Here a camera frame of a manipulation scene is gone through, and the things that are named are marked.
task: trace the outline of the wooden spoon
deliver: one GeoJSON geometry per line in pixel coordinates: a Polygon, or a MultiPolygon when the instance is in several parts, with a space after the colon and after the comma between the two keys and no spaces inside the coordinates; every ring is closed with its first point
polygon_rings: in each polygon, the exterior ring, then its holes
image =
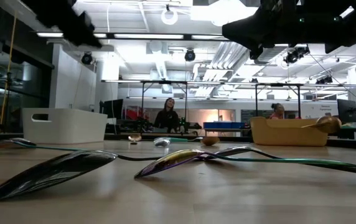
{"type": "Polygon", "coordinates": [[[316,128],[323,133],[336,133],[340,131],[341,120],[333,116],[323,116],[316,121],[316,124],[303,126],[302,128],[316,128]]]}
{"type": "Polygon", "coordinates": [[[212,146],[218,142],[220,142],[220,138],[218,137],[204,137],[200,140],[200,142],[205,146],[212,146]]]}
{"type": "Polygon", "coordinates": [[[137,144],[137,141],[142,140],[142,136],[140,134],[132,134],[128,136],[128,140],[131,141],[130,144],[137,144]]]}

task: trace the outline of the ceiling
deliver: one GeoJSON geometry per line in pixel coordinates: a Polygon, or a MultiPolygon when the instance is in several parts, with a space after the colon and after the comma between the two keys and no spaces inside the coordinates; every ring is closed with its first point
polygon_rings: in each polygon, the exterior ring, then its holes
{"type": "MultiPolygon", "coordinates": [[[[49,31],[44,26],[35,20],[32,12],[22,6],[18,0],[0,0],[0,6],[6,11],[13,13],[17,10],[18,19],[25,22],[37,31],[49,31]]],[[[162,19],[162,11],[166,8],[165,5],[149,5],[146,3],[121,4],[110,3],[107,0],[78,0],[74,5],[74,10],[77,13],[86,11],[92,19],[93,25],[96,27],[95,32],[124,32],[124,33],[163,33],[163,34],[221,34],[221,27],[213,24],[212,17],[217,15],[208,15],[211,17],[208,21],[191,20],[191,13],[197,7],[191,7],[192,1],[181,1],[180,6],[171,4],[171,9],[178,11],[177,22],[173,25],[165,24],[162,19]]],[[[167,13],[167,18],[170,18],[170,12],[167,13]]],[[[167,51],[169,55],[163,60],[165,68],[177,71],[194,71],[196,64],[210,64],[215,59],[219,52],[226,51],[224,56],[233,57],[235,49],[241,46],[231,46],[230,50],[223,48],[221,42],[207,41],[163,41],[168,47],[181,47],[183,50],[167,51]],[[184,55],[186,49],[194,49],[196,60],[194,62],[186,62],[184,55]]],[[[103,44],[113,45],[122,59],[120,66],[120,74],[123,78],[137,77],[138,74],[150,74],[151,71],[156,71],[156,61],[146,54],[146,46],[148,40],[103,40],[103,44]]],[[[309,77],[314,77],[325,70],[331,71],[330,74],[338,79],[339,82],[346,82],[347,70],[356,64],[356,45],[352,47],[340,47],[330,54],[324,53],[324,45],[310,44],[311,55],[305,56],[298,63],[291,65],[289,68],[282,65],[285,48],[275,49],[277,54],[266,65],[253,65],[251,60],[246,58],[247,51],[241,51],[240,57],[237,57],[229,69],[232,72],[221,77],[233,78],[235,82],[243,82],[251,78],[259,78],[265,82],[286,82],[295,80],[296,82],[309,81],[309,77]]]]}

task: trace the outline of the monitor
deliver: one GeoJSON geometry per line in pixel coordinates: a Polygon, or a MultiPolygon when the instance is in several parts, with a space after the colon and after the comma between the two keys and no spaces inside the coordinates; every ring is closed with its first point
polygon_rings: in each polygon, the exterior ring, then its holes
{"type": "Polygon", "coordinates": [[[356,123],[356,102],[352,100],[337,100],[339,119],[343,123],[356,123]]]}
{"type": "Polygon", "coordinates": [[[108,118],[121,119],[123,100],[110,100],[101,103],[101,113],[107,114],[108,118]]]}

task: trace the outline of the person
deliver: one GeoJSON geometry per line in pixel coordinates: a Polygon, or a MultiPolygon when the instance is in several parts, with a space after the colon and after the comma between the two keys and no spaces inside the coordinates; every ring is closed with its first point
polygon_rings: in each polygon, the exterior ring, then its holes
{"type": "Polygon", "coordinates": [[[167,132],[170,133],[171,130],[176,130],[179,127],[179,117],[174,111],[175,101],[172,98],[168,98],[164,103],[164,109],[160,111],[156,119],[154,120],[155,128],[167,128],[167,132]]]}
{"type": "Polygon", "coordinates": [[[284,107],[280,103],[273,103],[271,105],[273,109],[273,114],[269,117],[270,119],[284,119],[284,107]]]}

